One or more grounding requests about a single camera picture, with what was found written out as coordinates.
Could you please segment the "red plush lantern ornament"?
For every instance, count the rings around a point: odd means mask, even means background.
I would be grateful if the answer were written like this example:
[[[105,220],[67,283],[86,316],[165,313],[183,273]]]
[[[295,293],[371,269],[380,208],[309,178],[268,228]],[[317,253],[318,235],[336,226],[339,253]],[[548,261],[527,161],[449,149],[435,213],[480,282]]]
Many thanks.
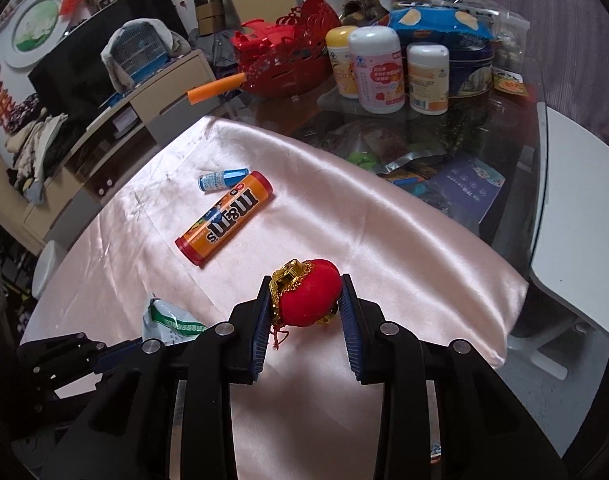
[[[289,327],[328,323],[335,316],[342,290],[337,266],[326,259],[291,259],[274,271],[269,284],[273,348],[280,348]]]

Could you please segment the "purple curtain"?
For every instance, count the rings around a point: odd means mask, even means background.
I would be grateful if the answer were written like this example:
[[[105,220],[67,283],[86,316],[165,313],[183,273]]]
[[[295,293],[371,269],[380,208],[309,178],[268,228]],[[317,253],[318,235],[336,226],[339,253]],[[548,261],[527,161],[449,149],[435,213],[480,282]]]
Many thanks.
[[[600,0],[492,0],[530,22],[545,99],[609,145],[609,15]]]

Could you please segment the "blue bird cage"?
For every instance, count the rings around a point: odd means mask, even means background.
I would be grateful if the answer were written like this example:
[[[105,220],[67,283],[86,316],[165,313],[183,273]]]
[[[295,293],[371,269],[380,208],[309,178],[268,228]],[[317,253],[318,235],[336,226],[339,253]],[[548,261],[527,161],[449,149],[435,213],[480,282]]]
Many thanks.
[[[124,23],[100,52],[114,91],[126,94],[171,60],[190,53],[190,44],[158,18]]]

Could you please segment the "black television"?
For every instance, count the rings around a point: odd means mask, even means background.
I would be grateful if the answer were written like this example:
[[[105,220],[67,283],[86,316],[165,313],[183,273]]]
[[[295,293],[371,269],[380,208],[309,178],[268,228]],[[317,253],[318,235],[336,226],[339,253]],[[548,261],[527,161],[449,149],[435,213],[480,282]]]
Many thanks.
[[[28,75],[42,105],[51,113],[79,106],[99,107],[114,93],[100,52],[111,35],[136,18],[159,18],[172,32],[187,32],[172,0],[114,0],[60,40]]]

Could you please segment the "orange-handled tool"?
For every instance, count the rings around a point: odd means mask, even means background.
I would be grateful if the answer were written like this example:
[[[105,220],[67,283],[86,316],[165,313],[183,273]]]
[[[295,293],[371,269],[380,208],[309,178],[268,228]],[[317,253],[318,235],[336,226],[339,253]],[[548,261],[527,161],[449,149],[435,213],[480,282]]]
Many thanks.
[[[245,73],[237,73],[218,80],[210,81],[199,87],[187,91],[187,99],[190,104],[195,105],[221,96],[226,92],[238,89],[246,81]]]

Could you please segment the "clear plastic container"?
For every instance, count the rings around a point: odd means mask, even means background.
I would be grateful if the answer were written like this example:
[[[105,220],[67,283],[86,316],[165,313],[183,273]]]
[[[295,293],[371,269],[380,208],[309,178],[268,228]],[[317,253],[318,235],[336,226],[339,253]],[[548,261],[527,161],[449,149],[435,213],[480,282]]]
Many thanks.
[[[498,50],[498,66],[509,67],[524,61],[530,22],[521,14],[512,12],[492,0],[409,0],[413,3],[447,6],[467,12],[485,23],[495,38]]]

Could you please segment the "white green medicine pouch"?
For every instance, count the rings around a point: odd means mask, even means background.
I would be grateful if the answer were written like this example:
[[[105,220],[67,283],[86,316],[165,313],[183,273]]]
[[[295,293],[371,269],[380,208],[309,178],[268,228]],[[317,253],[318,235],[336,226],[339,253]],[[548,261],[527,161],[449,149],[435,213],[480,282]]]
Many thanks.
[[[206,330],[190,312],[157,297],[149,298],[142,316],[142,338],[158,339],[165,346],[193,341]]]

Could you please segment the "beige TV cabinet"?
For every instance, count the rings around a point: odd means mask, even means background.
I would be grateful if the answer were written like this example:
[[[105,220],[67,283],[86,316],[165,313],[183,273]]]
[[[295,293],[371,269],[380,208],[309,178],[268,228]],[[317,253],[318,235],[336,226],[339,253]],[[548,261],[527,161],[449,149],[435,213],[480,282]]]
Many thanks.
[[[70,248],[96,214],[140,170],[220,101],[192,105],[187,91],[214,81],[195,50],[138,84],[84,127],[65,122],[43,162],[42,202],[30,204],[22,226],[38,254],[51,240]]]

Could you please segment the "small blue bottle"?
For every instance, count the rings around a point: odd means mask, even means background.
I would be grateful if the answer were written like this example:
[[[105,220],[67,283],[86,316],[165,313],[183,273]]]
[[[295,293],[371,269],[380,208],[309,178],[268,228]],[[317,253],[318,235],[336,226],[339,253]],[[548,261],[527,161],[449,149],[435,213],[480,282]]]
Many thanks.
[[[248,174],[249,170],[247,168],[208,172],[208,174],[202,174],[198,178],[198,186],[204,193],[224,191],[239,184]]]

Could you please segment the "white folding lap desk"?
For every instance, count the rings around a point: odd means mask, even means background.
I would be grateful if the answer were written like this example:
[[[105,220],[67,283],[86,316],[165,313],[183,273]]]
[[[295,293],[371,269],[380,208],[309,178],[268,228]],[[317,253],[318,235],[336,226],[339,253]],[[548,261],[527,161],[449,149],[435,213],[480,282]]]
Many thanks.
[[[547,327],[509,347],[558,380],[567,369],[541,349],[577,324],[609,338],[609,146],[538,103],[539,188],[530,287],[562,306]]]

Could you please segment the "orange-label white canister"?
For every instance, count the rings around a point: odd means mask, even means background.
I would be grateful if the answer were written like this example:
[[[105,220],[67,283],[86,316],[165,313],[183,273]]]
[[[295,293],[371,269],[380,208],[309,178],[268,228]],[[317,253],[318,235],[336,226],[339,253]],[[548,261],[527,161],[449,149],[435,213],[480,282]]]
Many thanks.
[[[449,105],[449,50],[441,44],[407,47],[410,106],[419,114],[445,114]]]

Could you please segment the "pink-label white canister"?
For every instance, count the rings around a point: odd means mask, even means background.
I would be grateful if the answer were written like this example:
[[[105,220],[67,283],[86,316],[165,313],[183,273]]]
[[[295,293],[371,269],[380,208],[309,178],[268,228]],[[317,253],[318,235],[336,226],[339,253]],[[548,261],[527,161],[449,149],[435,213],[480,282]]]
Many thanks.
[[[387,26],[355,29],[348,48],[359,103],[376,115],[393,114],[405,106],[405,71],[397,32]]]

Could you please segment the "round green wall picture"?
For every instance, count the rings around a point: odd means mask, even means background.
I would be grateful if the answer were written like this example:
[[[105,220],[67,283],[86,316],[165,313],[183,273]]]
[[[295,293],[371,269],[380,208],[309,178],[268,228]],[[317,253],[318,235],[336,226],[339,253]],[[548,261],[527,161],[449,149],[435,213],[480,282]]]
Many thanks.
[[[41,61],[62,37],[70,22],[60,14],[62,0],[31,0],[12,18],[10,45],[4,52],[11,68],[28,68]]]

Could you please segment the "yellow-lid canister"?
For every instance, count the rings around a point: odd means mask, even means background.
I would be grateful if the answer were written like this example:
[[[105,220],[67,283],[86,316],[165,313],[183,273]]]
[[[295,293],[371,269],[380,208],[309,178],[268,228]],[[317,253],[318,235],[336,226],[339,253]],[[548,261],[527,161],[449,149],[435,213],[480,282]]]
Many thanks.
[[[359,98],[351,52],[348,46],[349,35],[355,29],[357,29],[357,26],[339,26],[331,29],[325,36],[327,53],[331,60],[338,92],[344,98],[352,100]]]

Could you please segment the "orange candy tube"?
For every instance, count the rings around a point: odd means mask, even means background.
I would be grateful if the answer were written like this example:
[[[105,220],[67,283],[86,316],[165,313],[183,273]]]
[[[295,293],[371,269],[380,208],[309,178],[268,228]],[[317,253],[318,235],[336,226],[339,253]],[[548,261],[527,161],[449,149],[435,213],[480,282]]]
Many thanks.
[[[179,236],[175,246],[195,266],[203,266],[272,194],[270,181],[261,172],[251,171]]]

